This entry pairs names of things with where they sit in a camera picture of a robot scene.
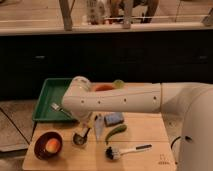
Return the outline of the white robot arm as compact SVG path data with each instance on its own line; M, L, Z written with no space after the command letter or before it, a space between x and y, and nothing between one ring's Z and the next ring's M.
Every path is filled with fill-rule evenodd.
M213 171L213 84L148 83L93 91L90 80L77 76L62 106L83 123L94 111L179 115L183 125L177 171Z

